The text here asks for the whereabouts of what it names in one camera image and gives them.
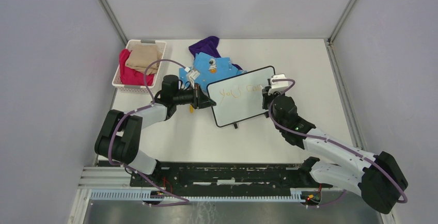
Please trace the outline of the black framed whiteboard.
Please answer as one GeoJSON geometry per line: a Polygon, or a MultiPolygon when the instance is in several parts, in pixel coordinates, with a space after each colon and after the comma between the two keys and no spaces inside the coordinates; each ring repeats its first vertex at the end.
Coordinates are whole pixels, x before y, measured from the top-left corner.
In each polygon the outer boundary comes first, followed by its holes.
{"type": "Polygon", "coordinates": [[[216,105],[212,107],[217,127],[234,125],[243,120],[264,115],[262,90],[275,74],[266,66],[207,85],[207,93],[216,105]]]}

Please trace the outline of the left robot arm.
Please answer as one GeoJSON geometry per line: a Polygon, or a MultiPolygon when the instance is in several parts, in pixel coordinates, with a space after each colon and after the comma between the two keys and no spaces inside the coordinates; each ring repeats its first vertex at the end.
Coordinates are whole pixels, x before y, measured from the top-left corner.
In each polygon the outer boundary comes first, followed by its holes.
{"type": "Polygon", "coordinates": [[[128,113],[115,109],[107,113],[95,143],[95,153],[143,173],[142,179],[149,186],[159,185],[162,172],[156,166],[160,162],[139,149],[142,130],[170,119],[178,105],[188,104],[194,109],[204,109],[215,106],[216,102],[202,91],[200,84],[182,89],[178,76],[164,76],[162,89],[150,105],[128,113]]]}

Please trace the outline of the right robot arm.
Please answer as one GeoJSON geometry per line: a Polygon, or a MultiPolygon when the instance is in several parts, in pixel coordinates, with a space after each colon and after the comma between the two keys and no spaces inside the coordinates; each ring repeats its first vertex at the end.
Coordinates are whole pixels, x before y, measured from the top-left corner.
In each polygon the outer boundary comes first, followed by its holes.
{"type": "Polygon", "coordinates": [[[406,203],[408,182],[396,159],[382,151],[374,154],[344,145],[298,115],[294,100],[270,86],[262,90],[262,107],[287,143],[322,155],[310,157],[298,173],[305,187],[329,184],[360,196],[375,211],[388,214],[397,203],[406,203]]]}

